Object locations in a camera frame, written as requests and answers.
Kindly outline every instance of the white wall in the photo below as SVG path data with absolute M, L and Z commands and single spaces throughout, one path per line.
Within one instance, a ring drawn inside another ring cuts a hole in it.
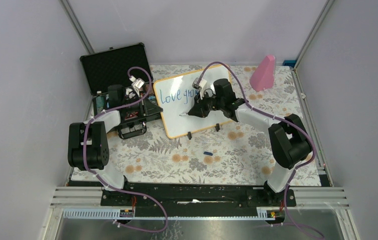
M 143 42 L 152 64 L 296 59 L 326 0 L 70 0 L 96 52 Z
M 378 239 L 378 1 L 336 1 L 298 72 L 361 239 Z
M 59 1 L 0 0 L 0 240 L 37 239 L 89 102 L 86 54 Z

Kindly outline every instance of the black tool case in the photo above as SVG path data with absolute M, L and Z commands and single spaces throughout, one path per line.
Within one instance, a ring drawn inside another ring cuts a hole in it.
M 108 94 L 109 86 L 122 85 L 125 88 L 131 88 L 132 82 L 127 75 L 129 68 L 141 67 L 145 69 L 153 79 L 143 43 L 115 49 L 110 48 L 107 51 L 81 56 L 80 61 L 83 65 L 87 81 L 89 82 L 90 92 L 93 96 L 92 102 L 95 115 L 97 114 L 97 97 L 104 98 L 105 105 L 103 109 L 108 109 L 106 106 L 106 95 Z M 146 84 L 149 83 L 146 74 L 141 70 L 134 69 L 131 71 L 131 75 L 137 79 L 142 79 Z M 153 89 L 150 92 L 143 92 L 143 94 L 153 94 Z M 139 98 L 136 96 L 135 99 L 131 100 L 135 102 L 138 99 Z M 118 131 L 120 138 L 128 139 L 144 134 L 147 131 L 146 122 L 160 119 L 162 108 L 146 97 L 138 105 L 122 108 L 119 111 L 121 123 L 115 129 Z M 128 114 L 134 111 L 139 113 L 138 116 L 126 119 Z

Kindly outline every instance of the open case lid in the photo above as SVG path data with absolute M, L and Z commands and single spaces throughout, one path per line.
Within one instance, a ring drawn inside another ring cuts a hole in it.
M 131 67 L 145 69 L 152 78 L 143 43 L 81 56 L 80 61 L 93 96 L 97 95 L 97 91 L 107 93 L 111 85 L 130 87 L 132 82 L 128 79 L 127 71 Z M 141 70 L 132 70 L 131 75 L 149 81 Z

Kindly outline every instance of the pink object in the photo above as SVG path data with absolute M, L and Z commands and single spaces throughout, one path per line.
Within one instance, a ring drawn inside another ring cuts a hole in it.
M 259 92 L 273 87 L 275 65 L 276 58 L 273 55 L 267 55 L 259 64 L 249 80 L 255 91 Z

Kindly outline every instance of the floral pattern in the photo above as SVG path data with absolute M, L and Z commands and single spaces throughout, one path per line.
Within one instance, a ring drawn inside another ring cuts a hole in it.
M 200 65 L 152 65 L 154 79 L 172 77 L 193 70 Z M 231 66 L 242 82 L 249 102 L 269 113 L 302 116 L 298 96 L 289 67 L 277 66 L 274 86 L 256 92 L 249 79 L 254 66 Z M 242 97 L 235 79 L 232 86 Z M 263 132 L 239 122 L 224 124 L 187 136 L 169 139 L 162 120 L 146 123 L 147 133 L 122 140 L 116 132 L 108 133 L 109 164 L 121 170 L 131 182 L 184 184 L 262 185 L 274 169 L 275 160 L 270 142 Z M 211 152 L 213 156 L 204 155 Z M 73 181 L 96 181 L 86 172 L 74 169 Z M 319 186 L 314 163 L 300 168 L 291 182 L 294 186 Z

